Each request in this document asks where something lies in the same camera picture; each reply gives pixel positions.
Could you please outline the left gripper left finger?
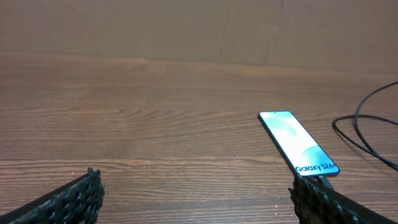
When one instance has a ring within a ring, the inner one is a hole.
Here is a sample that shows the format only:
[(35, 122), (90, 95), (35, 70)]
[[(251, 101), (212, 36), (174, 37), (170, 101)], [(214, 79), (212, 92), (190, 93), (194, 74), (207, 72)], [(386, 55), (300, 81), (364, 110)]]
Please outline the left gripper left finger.
[(1, 216), (1, 224), (94, 224), (105, 195), (101, 171), (85, 175)]

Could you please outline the Samsung Galaxy smartphone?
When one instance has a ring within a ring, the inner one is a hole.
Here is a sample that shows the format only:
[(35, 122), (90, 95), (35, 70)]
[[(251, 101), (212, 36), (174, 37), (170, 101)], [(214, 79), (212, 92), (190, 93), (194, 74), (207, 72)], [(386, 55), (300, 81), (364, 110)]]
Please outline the Samsung Galaxy smartphone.
[(262, 111), (258, 118), (296, 174), (334, 176), (340, 168), (289, 111)]

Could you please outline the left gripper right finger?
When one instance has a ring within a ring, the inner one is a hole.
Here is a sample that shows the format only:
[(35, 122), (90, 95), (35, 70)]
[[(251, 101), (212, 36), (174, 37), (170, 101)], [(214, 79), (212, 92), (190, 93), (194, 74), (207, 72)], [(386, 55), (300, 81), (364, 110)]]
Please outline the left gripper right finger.
[(300, 224), (395, 224), (311, 177), (295, 175), (289, 192)]

